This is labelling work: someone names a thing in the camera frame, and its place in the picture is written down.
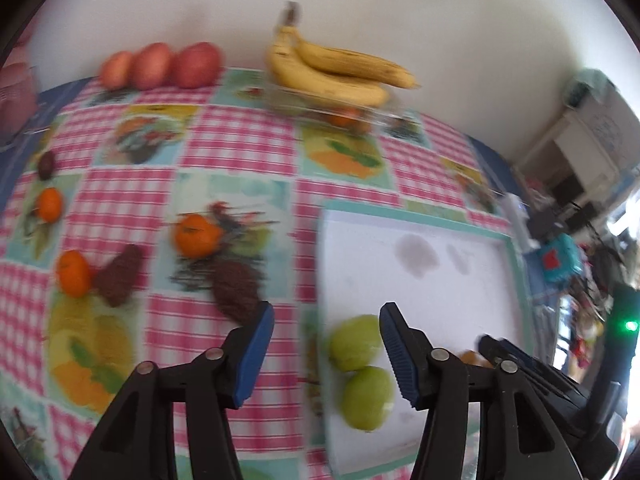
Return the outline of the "green guava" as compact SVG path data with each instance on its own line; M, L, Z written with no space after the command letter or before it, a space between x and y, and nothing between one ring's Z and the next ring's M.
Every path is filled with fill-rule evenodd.
M343 373L369 365L382 349L378 317L373 314L349 318L334 327L329 338L329 359Z
M378 430L394 407L394 381L390 372L377 366L357 370L344 385L341 413L349 427Z

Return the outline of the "orange tangerine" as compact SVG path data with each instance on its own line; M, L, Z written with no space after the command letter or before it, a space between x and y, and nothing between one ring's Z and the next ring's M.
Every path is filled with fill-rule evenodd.
M183 214L172 229L172 241L184 258L201 259L219 248L224 230L201 214Z
M56 265L60 289L67 296L80 298L90 292L92 270L86 258L77 250L63 252Z
M57 188L45 188L38 196L37 214L46 223L55 223L63 213L63 195Z

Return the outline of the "dark passion fruit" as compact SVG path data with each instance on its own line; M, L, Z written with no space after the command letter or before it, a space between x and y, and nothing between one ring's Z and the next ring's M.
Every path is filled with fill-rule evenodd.
M218 310L239 325L256 314L259 304L258 278L254 270L241 261L216 260L209 274L210 290Z
M142 248L128 244L106 266L96 272L92 284L98 295L111 307L122 306L134 292L142 268Z
M55 154L52 151L42 153L37 164L38 178L43 182L51 180L54 176L55 168Z

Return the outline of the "white tray with teal rim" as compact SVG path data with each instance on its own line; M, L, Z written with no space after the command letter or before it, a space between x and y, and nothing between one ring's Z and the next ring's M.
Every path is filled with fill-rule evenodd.
M367 479L410 464L426 415L399 393L381 428L346 425L346 379L330 362L334 327L393 302L435 347L460 354L480 336L535 350L526 267L511 237L406 210L328 200L316 249L318 360L326 457L334 478Z

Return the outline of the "teal box with red label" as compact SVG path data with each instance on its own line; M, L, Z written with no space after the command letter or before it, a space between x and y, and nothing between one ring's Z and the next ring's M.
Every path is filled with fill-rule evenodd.
M561 233L541 246L538 256L542 265L544 280L550 284L562 284L573 276L582 275L584 266L580 249L573 237Z

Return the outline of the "pink checkered fruit tablecloth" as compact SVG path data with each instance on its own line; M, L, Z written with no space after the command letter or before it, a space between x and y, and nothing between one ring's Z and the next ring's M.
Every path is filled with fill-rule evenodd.
M262 297L276 327L230 417L248 478L326 479L314 250L332 198L508 232L469 139L407 112L319 114L225 70L196 90L46 92L1 159L1 419L63 479L142 360L188 362Z

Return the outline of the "white shelf unit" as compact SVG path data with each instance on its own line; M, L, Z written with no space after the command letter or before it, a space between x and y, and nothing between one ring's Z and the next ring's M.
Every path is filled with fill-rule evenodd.
M514 162L548 190L578 184L578 203L618 205L637 186L639 114L605 73L584 68L562 93L560 117Z

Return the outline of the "blue plaid tablecloth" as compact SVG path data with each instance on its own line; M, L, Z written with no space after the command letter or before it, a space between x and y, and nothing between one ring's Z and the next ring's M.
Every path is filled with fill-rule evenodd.
M26 168L27 159L35 154L36 144L64 106L88 87L90 78L66 82L31 96L25 103L13 106L9 125L1 124L1 209L4 209Z

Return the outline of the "clear plastic fruit container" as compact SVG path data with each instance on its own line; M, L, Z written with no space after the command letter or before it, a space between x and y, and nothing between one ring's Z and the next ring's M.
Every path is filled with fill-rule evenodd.
M271 79L264 82L264 101L266 107L280 115L318 122L352 134L397 127L406 120L406 112L396 96L382 107L367 107L282 87Z

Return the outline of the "pink flower bouquet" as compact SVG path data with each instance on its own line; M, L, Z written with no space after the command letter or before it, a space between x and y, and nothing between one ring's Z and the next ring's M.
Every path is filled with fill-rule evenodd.
M1 135L18 133L36 109L37 90L28 39L20 39L1 69Z

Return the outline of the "left red apple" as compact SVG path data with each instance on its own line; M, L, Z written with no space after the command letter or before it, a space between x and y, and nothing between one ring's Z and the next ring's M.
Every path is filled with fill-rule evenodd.
M134 54L130 51L119 51L112 54L101 66L99 81L108 91L125 88L128 84L129 73Z

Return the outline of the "red apple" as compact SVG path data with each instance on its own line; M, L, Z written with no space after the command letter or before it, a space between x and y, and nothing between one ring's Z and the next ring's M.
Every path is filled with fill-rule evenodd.
M138 52L131 66L130 84L137 90L160 87L168 77L174 54L168 44L154 42Z
M119 51L112 54L101 66L99 81L108 91L125 88L128 84L129 73L134 54L130 51Z
M170 80L178 88L212 86L222 67L221 50L216 44L199 42L178 52L171 65Z

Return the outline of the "middle red apple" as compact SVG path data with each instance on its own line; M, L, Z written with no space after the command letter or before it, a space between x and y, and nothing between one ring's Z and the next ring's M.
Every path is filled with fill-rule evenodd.
M131 66L130 84L137 90L160 87L168 77L174 54L168 44L154 42L138 52Z

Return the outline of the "right red apple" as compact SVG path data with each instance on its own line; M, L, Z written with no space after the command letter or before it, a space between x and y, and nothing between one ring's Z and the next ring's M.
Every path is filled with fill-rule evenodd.
M178 88L212 86L222 67L221 50L216 44L199 42L178 52L171 65L170 80Z

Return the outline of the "yellow banana bunch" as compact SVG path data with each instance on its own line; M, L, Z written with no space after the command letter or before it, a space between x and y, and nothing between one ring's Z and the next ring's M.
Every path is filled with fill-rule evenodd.
M317 100L362 107L385 105L388 86L419 87L413 73L385 58L308 41L297 28L298 14L299 5L288 2L268 49L270 72L281 86Z

